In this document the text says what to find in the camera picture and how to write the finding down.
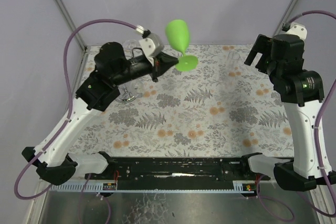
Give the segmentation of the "green plastic wine glass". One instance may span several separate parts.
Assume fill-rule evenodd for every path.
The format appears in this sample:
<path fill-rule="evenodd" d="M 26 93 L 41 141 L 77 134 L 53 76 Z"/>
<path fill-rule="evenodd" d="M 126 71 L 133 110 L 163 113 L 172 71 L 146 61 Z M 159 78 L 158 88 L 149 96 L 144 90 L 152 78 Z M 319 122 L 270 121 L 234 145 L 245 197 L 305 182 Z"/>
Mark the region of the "green plastic wine glass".
<path fill-rule="evenodd" d="M 186 21 L 181 19 L 172 20 L 165 28 L 165 35 L 171 48 L 182 54 L 175 68 L 181 72 L 195 69 L 198 65 L 198 58 L 186 54 L 190 45 L 190 32 Z"/>

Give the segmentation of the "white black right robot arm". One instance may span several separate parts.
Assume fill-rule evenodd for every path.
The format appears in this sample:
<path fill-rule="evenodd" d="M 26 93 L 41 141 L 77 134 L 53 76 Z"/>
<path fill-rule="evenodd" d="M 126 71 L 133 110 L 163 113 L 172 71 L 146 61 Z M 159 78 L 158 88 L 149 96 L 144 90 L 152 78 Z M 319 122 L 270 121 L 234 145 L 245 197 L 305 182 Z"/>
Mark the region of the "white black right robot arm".
<path fill-rule="evenodd" d="M 279 159 L 262 153 L 244 156 L 253 173 L 273 177 L 284 190 L 308 191 L 318 185 L 335 184 L 327 158 L 319 111 L 326 104 L 323 82 L 315 71 L 303 69 L 304 41 L 297 35 L 273 38 L 259 35 L 245 60 L 251 65 L 256 55 L 259 72 L 268 75 L 280 94 L 292 132 L 293 159 Z"/>

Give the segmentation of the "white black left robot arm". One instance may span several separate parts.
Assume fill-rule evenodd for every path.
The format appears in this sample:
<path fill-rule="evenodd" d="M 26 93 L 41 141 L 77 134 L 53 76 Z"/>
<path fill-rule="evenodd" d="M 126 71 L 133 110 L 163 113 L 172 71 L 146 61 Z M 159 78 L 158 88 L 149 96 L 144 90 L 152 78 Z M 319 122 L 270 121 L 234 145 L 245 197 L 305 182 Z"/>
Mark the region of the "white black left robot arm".
<path fill-rule="evenodd" d="M 75 155 L 69 149 L 82 131 L 120 95 L 119 86 L 145 75 L 154 82 L 178 63 L 164 52 L 150 63 L 145 55 L 127 59 L 118 42 L 104 44 L 94 57 L 95 69 L 76 91 L 72 107 L 54 131 L 35 147 L 22 151 L 26 161 L 37 169 L 39 177 L 52 185 L 61 185 L 71 178 L 103 173 L 111 158 L 106 153 Z"/>

